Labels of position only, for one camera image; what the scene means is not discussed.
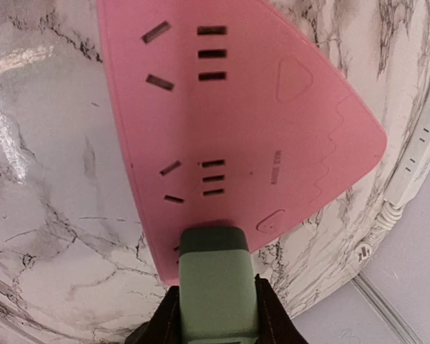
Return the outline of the green plug adapter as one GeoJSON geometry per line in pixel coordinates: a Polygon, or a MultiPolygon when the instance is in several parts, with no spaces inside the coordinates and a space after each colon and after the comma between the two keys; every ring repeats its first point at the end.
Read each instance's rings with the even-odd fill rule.
{"type": "Polygon", "coordinates": [[[183,343],[255,343],[259,312],[244,232],[233,226],[187,229],[179,249],[183,343]]]}

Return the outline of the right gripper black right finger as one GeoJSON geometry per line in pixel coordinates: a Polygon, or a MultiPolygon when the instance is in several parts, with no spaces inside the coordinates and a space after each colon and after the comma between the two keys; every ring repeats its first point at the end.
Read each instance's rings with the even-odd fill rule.
{"type": "Polygon", "coordinates": [[[259,314],[259,344],[308,344],[292,323],[271,284],[255,276],[259,314]]]}

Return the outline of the pink triangular power socket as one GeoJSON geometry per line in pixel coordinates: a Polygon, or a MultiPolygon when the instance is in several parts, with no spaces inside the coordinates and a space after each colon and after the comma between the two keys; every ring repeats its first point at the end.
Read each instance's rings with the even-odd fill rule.
{"type": "Polygon", "coordinates": [[[267,1],[98,1],[116,128],[160,279],[178,242],[225,222],[256,251],[372,171],[386,134],[267,1]]]}

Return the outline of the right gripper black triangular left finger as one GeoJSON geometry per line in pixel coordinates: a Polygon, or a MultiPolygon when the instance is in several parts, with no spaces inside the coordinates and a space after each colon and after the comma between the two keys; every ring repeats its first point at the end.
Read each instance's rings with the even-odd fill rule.
{"type": "Polygon", "coordinates": [[[125,339],[125,344],[181,343],[179,288],[170,287],[152,318],[125,339]]]}

